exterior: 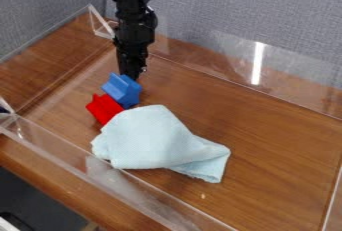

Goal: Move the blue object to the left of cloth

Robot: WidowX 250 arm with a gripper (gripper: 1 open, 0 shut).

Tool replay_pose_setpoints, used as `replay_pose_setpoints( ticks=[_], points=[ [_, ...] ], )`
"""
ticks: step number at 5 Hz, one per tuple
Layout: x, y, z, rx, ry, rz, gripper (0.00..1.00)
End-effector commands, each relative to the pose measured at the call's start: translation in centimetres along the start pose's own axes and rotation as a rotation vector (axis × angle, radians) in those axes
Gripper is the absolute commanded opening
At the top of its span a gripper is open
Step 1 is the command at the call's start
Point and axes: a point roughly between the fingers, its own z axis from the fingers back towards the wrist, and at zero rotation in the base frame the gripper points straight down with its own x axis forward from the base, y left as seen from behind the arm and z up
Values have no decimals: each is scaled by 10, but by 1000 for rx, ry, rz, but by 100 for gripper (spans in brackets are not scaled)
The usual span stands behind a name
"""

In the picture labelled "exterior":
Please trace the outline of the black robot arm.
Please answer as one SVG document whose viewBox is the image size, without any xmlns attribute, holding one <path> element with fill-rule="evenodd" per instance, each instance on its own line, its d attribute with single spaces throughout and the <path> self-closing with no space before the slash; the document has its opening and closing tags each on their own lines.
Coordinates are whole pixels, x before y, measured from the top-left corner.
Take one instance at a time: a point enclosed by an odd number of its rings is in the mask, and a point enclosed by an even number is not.
<svg viewBox="0 0 342 231">
<path fill-rule="evenodd" d="M 118 26 L 114 29 L 114 45 L 119 71 L 132 80 L 147 68 L 148 46 L 155 42 L 158 16 L 148 6 L 151 0 L 114 0 Z"/>
</svg>

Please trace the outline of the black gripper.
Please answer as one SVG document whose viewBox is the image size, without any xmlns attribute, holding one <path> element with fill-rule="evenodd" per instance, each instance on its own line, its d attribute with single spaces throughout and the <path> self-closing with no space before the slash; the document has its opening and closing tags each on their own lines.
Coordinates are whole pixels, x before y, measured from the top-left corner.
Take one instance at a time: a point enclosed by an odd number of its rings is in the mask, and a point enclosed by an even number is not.
<svg viewBox="0 0 342 231">
<path fill-rule="evenodd" d="M 138 12 L 119 8 L 116 11 L 118 26 L 114 29 L 114 44 L 119 70 L 136 80 L 147 68 L 148 46 L 155 42 L 158 16 L 147 6 Z"/>
</svg>

